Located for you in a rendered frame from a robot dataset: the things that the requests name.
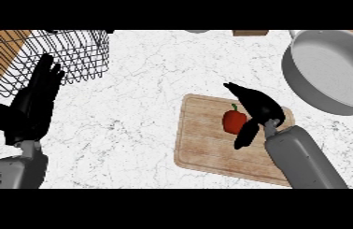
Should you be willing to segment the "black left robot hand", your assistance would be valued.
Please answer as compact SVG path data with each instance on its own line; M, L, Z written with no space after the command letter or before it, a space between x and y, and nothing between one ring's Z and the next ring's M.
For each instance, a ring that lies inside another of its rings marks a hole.
M44 53L32 70L27 86L17 91L8 106L0 104L0 130L5 145L23 140L38 141L48 132L53 100L64 72L53 57Z

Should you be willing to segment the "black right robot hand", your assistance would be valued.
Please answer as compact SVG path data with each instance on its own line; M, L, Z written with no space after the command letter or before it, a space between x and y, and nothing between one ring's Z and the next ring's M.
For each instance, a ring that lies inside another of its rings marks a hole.
M259 130L259 125L273 121L271 127L277 128L284 121L284 115L280 105L267 94L240 87L231 82L224 83L222 86L237 98L240 105L250 116L249 121L240 126L239 135L234 140L234 149L239 150L242 147L250 145Z

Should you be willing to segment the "red bell pepper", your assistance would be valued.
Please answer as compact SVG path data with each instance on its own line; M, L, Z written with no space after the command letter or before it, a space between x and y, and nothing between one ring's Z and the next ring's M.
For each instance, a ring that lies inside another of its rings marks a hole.
M236 135L242 125L246 123L246 115L239 112L236 104L231 105L231 108L222 114L221 126L225 133Z

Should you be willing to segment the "wooden cutting board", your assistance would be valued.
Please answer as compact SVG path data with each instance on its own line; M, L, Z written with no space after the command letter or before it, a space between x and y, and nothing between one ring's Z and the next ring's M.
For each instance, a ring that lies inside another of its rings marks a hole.
M262 126L250 146L234 149L236 136L224 132L221 125L222 114L233 109L231 105L237 106L239 113L250 119L237 100L197 94L184 95L175 134L175 165L287 186L286 178L264 149Z

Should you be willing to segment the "grey metal pot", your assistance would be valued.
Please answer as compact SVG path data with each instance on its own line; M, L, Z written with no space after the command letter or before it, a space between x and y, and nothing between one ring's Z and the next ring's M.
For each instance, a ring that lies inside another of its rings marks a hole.
M317 110L353 116L353 33L289 30L280 70L290 90Z

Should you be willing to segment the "brown wooden board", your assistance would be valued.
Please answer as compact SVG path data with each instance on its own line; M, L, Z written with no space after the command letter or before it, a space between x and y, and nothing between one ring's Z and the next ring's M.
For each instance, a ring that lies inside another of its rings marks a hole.
M8 73L29 35L30 30L0 30L0 78Z

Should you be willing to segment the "small brown wooden block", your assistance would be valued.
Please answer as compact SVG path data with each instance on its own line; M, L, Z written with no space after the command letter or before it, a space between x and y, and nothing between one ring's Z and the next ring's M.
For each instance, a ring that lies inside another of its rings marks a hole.
M268 30L233 30L233 36L265 36Z

